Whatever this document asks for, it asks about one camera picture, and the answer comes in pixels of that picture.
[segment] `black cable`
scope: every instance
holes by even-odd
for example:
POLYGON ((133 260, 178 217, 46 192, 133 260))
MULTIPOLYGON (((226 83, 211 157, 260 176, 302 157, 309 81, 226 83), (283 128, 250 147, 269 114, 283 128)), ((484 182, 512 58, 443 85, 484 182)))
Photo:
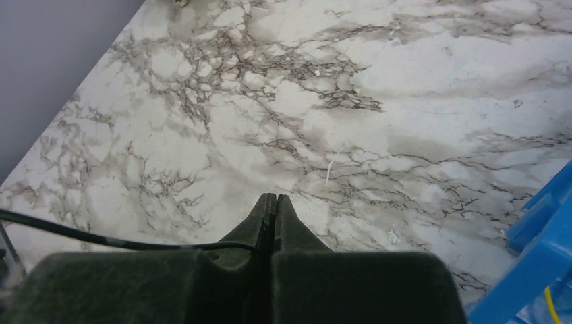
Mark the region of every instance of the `black cable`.
POLYGON ((261 252, 258 248, 244 244, 241 242, 217 242, 207 244, 193 244, 193 245, 167 245, 167 244, 153 244, 141 243, 127 240, 120 240, 118 238, 110 238, 92 234, 89 232, 80 231, 78 229, 62 226, 43 219, 14 213, 13 211, 6 211, 0 209, 0 220, 9 221, 12 223, 33 227, 37 230, 50 232, 53 234, 74 238, 76 240, 99 244, 103 246, 111 246, 113 248, 125 248, 128 250, 179 250, 183 248, 196 248, 200 250, 219 250, 222 248, 242 248, 252 252, 261 252))

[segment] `gray wall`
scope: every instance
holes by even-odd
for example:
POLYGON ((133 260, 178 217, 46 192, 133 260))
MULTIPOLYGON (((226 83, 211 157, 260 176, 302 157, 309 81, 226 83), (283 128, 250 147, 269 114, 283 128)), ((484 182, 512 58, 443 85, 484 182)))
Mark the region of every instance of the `gray wall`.
POLYGON ((143 1, 0 1, 0 184, 143 1))

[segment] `marble surface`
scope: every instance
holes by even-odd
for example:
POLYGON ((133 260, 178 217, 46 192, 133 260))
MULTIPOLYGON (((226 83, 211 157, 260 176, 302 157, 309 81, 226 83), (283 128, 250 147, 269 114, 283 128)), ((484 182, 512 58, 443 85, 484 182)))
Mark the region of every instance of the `marble surface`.
MULTIPOLYGON (((0 206, 196 243, 285 193, 331 248, 432 252, 475 300, 570 159, 571 62, 570 1, 148 0, 0 206)), ((106 250, 7 230, 28 269, 106 250)))

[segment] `blue bin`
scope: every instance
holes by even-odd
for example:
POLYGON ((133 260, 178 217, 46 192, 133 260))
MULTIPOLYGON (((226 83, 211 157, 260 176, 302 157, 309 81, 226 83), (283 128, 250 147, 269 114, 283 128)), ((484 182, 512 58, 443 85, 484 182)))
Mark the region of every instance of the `blue bin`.
POLYGON ((544 299, 550 286, 562 323, 572 323, 572 161, 523 207, 507 231, 519 257, 467 310, 472 324, 554 323, 544 299))

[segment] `yellow strip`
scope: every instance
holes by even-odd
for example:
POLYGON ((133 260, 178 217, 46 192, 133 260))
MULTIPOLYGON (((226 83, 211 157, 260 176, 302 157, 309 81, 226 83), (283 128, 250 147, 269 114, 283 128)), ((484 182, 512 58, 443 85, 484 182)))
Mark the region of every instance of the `yellow strip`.
POLYGON ((556 309, 554 308, 554 302, 552 301, 552 294, 550 293, 550 287, 546 287, 544 289, 544 298, 546 299, 546 305, 548 305, 548 311, 550 312, 550 316, 552 316, 552 320, 556 324, 562 324, 562 322, 560 322, 560 319, 558 318, 556 309))

